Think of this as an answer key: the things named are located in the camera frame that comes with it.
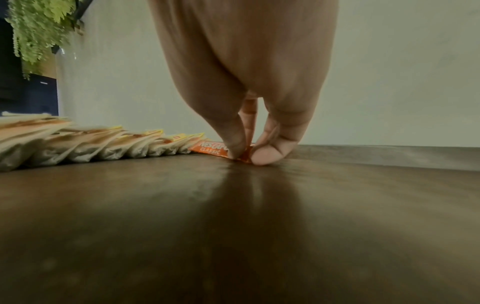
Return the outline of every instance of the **table surface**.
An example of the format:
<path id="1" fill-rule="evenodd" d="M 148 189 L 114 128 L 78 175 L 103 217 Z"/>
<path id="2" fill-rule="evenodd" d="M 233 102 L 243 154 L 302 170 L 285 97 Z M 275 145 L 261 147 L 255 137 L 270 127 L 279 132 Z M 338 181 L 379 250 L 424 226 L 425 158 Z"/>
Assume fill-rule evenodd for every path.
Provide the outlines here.
<path id="1" fill-rule="evenodd" d="M 0 189 L 2 304 L 480 302 L 480 172 L 186 155 Z"/>

